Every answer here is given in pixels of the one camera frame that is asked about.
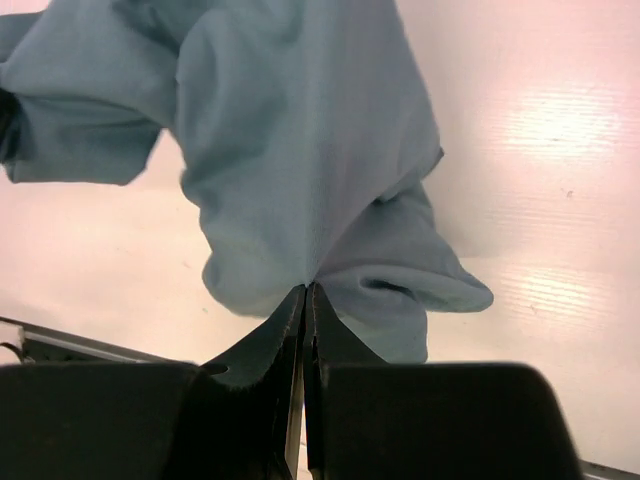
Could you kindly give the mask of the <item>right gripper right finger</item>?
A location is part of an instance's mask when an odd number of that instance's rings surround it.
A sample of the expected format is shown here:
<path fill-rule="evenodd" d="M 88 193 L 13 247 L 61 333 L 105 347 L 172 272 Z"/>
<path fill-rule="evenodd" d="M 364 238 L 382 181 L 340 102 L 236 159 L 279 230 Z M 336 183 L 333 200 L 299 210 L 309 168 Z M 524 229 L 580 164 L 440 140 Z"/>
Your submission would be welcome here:
<path fill-rule="evenodd" d="M 304 384 L 316 479 L 578 479 L 556 396 L 520 363 L 391 364 L 307 290 Z"/>

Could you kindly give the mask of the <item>grey-blue t shirt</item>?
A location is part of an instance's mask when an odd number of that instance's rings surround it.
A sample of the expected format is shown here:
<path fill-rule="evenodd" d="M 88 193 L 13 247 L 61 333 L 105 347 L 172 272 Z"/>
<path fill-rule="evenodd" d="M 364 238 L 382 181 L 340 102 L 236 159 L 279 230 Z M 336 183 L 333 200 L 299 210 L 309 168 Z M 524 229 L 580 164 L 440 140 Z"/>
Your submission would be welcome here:
<path fill-rule="evenodd" d="M 123 186 L 162 131 L 212 249 L 203 281 L 266 316 L 320 283 L 393 363 L 427 358 L 427 313 L 490 289 L 438 234 L 443 157 L 392 1 L 53 1 L 1 19 L 1 163 L 14 183 Z"/>

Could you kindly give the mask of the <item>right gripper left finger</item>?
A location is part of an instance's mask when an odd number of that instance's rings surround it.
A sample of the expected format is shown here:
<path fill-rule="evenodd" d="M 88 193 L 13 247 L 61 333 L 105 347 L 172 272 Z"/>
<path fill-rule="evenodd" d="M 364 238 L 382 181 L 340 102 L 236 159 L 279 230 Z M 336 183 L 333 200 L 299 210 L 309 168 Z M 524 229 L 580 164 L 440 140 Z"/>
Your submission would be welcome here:
<path fill-rule="evenodd" d="M 3 342 L 5 479 L 292 479 L 300 438 L 293 289 L 259 327 L 197 365 L 16 322 Z"/>

